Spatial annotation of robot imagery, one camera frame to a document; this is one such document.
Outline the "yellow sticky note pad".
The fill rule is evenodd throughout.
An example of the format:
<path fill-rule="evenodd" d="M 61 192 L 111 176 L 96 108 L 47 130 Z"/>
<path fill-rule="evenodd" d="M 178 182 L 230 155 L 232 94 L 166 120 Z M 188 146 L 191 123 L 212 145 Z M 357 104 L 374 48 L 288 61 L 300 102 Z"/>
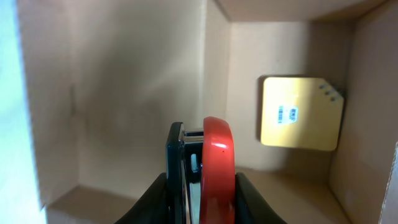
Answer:
<path fill-rule="evenodd" d="M 323 78 L 268 77 L 263 82 L 261 143 L 334 151 L 344 97 Z"/>

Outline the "brown cardboard box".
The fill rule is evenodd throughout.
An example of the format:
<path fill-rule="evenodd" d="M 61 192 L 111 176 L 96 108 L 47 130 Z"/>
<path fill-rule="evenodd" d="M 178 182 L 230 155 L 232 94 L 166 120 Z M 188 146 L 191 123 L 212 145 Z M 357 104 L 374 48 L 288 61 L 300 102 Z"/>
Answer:
<path fill-rule="evenodd" d="M 397 2 L 18 1 L 45 223 L 115 223 L 213 116 L 286 223 L 397 222 Z M 345 99 L 334 151 L 261 143 L 263 82 Z"/>

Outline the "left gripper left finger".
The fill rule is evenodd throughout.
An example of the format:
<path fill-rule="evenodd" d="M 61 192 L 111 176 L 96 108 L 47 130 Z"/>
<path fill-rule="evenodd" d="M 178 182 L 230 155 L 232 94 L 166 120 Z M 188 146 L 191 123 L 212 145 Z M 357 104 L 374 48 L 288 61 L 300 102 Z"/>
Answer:
<path fill-rule="evenodd" d="M 115 224 L 168 224 L 166 173 L 161 173 Z"/>

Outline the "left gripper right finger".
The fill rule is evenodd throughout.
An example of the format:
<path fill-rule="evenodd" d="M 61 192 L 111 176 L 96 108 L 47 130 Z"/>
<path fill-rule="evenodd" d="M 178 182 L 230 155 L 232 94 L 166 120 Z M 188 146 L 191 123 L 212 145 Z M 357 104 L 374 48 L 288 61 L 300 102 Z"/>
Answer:
<path fill-rule="evenodd" d="M 242 172 L 237 172 L 235 224 L 287 224 Z"/>

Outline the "red black stapler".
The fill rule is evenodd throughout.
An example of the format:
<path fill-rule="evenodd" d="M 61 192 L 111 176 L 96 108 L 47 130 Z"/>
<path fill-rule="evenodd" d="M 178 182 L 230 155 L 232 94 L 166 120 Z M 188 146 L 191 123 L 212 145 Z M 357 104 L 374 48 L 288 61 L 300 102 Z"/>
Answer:
<path fill-rule="evenodd" d="M 229 124 L 209 116 L 198 131 L 172 123 L 165 145 L 169 223 L 234 223 L 234 141 Z"/>

